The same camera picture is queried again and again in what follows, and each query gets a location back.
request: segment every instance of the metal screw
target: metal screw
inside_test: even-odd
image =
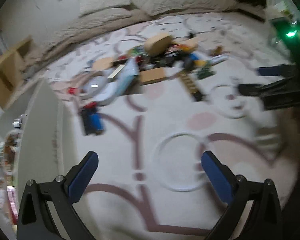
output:
[[[14,129],[21,129],[22,120],[18,118],[12,123],[12,125]]]
[[[239,181],[239,182],[244,181],[244,176],[242,176],[242,175],[237,175],[236,178],[237,178],[237,181]]]
[[[272,179],[266,179],[266,183],[268,185],[273,185],[273,180]]]
[[[28,185],[28,186],[31,186],[33,183],[34,183],[34,180],[33,180],[33,179],[30,179],[30,180],[27,181],[27,185]]]
[[[56,182],[61,182],[61,181],[63,181],[63,179],[64,179],[64,176],[62,176],[62,175],[56,176]]]

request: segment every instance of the scattered toys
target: scattered toys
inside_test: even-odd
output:
[[[173,67],[176,61],[183,61],[183,70],[177,76],[189,94],[195,101],[204,100],[205,94],[199,90],[188,73],[196,70],[199,80],[207,78],[215,74],[211,66],[227,60],[228,57],[222,55],[223,47],[218,46],[210,51],[209,55],[213,56],[211,59],[202,60],[200,54],[194,53],[197,47],[198,38],[192,33],[188,40],[182,42],[173,41],[168,33],[159,33],[149,38],[144,45],[129,49],[117,59],[107,57],[93,61],[94,71],[87,79],[77,87],[67,90],[68,94],[75,97],[74,102],[82,117],[85,134],[98,135],[104,131],[103,122],[97,112],[98,106],[111,103],[115,97],[123,95],[133,81],[146,85],[165,80],[164,67]],[[82,101],[87,98],[93,101],[83,105]]]

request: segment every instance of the toy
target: toy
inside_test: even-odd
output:
[[[37,184],[30,179],[23,191],[19,208],[18,240],[62,240],[47,201],[53,202],[69,239],[95,240],[73,204],[79,202],[99,164],[98,155],[88,152],[82,161],[65,175],[51,182]],[[240,236],[241,240],[282,240],[282,211],[271,179],[248,181],[235,176],[211,151],[202,154],[201,165],[219,199],[228,204],[224,214],[206,236],[206,240],[228,240],[234,234],[249,200],[253,205]]]
[[[209,66],[204,66],[200,68],[197,72],[197,78],[198,79],[204,79],[210,76],[213,76],[215,74],[215,71],[210,71]]]
[[[204,94],[202,94],[197,86],[194,84],[194,82],[191,80],[191,78],[187,75],[185,70],[181,70],[178,73],[178,77],[181,80],[181,82],[185,85],[190,95],[193,96],[194,100],[196,102],[202,101],[202,99],[205,97]]]
[[[204,67],[206,64],[208,63],[208,61],[206,60],[202,60],[202,59],[198,59],[194,61],[194,65],[196,68],[202,68]]]
[[[223,47],[222,46],[217,46],[215,49],[210,50],[209,55],[214,57],[214,56],[219,56],[222,54]]]
[[[155,57],[163,53],[172,41],[172,36],[168,33],[159,33],[149,38],[144,44],[144,50],[151,57]]]
[[[81,108],[80,115],[82,117],[83,127],[86,135],[99,135],[104,131],[103,124],[97,114],[96,102],[92,102]]]

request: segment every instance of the green light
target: green light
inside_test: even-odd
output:
[[[286,35],[287,35],[288,37],[293,37],[294,35],[296,35],[296,33],[297,33],[297,31],[294,31],[294,32],[289,32],[289,33],[287,33]]]

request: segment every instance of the blue gripper pad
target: blue gripper pad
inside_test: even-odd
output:
[[[233,200],[233,189],[221,170],[222,164],[211,151],[206,151],[202,154],[201,165],[220,200],[229,205]]]
[[[271,66],[271,67],[260,67],[257,68],[260,76],[280,76],[281,75],[281,66]]]
[[[98,155],[95,152],[90,151],[77,166],[71,168],[68,174],[73,171],[75,172],[75,176],[70,179],[71,182],[68,185],[67,193],[70,203],[79,202],[94,172],[98,168],[98,164]]]

